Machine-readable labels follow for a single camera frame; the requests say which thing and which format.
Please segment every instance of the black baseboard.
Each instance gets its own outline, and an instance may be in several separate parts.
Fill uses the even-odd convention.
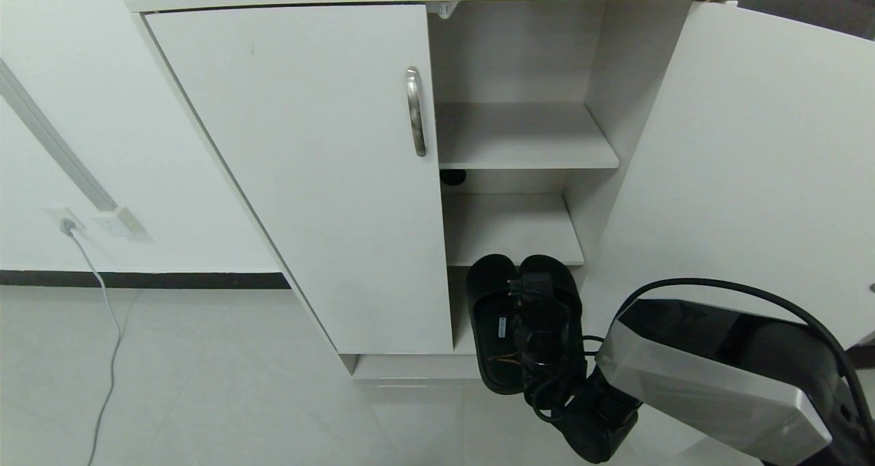
[[[101,273],[109,288],[288,289],[282,273]],[[91,272],[0,270],[0,285],[100,286]]]

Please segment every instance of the gray tiled floor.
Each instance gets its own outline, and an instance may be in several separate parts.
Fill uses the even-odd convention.
[[[520,397],[478,381],[353,382],[288,291],[109,296],[125,335],[98,466],[584,464]],[[84,463],[113,344],[100,292],[0,297],[0,463]],[[609,464],[757,463],[644,410]]]

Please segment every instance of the white power cord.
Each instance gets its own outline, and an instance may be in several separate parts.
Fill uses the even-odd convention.
[[[76,230],[76,223],[73,220],[64,218],[62,222],[60,222],[60,232],[63,232],[64,235],[68,236],[68,238],[71,238],[72,241],[76,243],[76,247],[78,247],[79,252],[82,253],[82,258],[85,258],[85,263],[88,263],[88,267],[91,268],[91,273],[94,273],[94,276],[97,277],[97,281],[100,282],[100,289],[103,291],[103,301],[106,302],[109,314],[112,316],[112,321],[116,324],[116,347],[112,350],[112,360],[109,362],[109,392],[107,392],[107,397],[103,400],[103,406],[100,407],[100,414],[97,415],[97,423],[94,425],[94,442],[91,444],[91,457],[88,457],[87,464],[87,466],[91,466],[91,463],[94,462],[94,453],[97,452],[97,437],[100,435],[100,422],[103,421],[103,412],[107,409],[107,403],[109,403],[109,397],[112,396],[113,389],[116,388],[116,353],[118,353],[118,346],[122,344],[122,328],[118,325],[116,313],[113,312],[112,306],[109,304],[106,283],[103,283],[103,277],[101,277],[100,273],[97,273],[97,270],[94,269],[94,265],[91,264],[91,260],[85,253],[85,249],[82,248],[82,244],[79,244],[79,239],[72,235],[74,230]]]

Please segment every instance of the white cabinet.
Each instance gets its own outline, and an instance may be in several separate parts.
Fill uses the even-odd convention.
[[[871,42],[720,0],[435,1],[131,3],[353,375],[477,376],[460,288],[492,252],[568,264],[596,334],[677,276],[875,330]]]

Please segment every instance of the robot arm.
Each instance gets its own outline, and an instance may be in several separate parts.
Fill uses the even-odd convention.
[[[619,310],[585,376],[587,354],[568,351],[577,345],[567,344],[567,330],[541,317],[561,306],[547,294],[549,282],[516,283],[523,295],[515,340],[534,390],[527,401],[590,463],[610,459],[647,404],[769,466],[875,465],[872,416],[856,373],[828,330],[791,302],[710,279],[643,286]],[[691,284],[759,296],[807,326],[691,301],[640,299],[659,286]]]
[[[837,360],[807,326],[636,300],[616,317],[596,364],[604,388],[765,464],[875,464]]]

